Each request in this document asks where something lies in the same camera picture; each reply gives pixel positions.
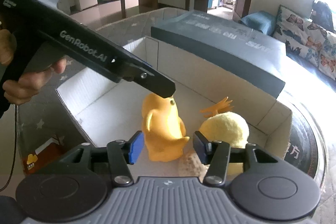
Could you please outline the person's left hand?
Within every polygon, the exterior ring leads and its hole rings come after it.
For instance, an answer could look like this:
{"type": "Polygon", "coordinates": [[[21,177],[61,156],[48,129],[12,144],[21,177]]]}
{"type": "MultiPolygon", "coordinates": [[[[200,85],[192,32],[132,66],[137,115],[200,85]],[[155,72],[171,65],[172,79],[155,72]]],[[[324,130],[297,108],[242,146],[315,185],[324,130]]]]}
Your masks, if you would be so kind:
{"type": "MultiPolygon", "coordinates": [[[[14,57],[14,37],[8,30],[1,30],[1,65],[7,66],[14,57]]],[[[49,82],[53,73],[62,74],[66,69],[65,58],[53,63],[48,69],[42,72],[25,73],[18,81],[8,80],[2,87],[5,91],[4,97],[15,105],[22,105],[29,102],[31,98],[39,93],[42,87],[49,82]]]]}

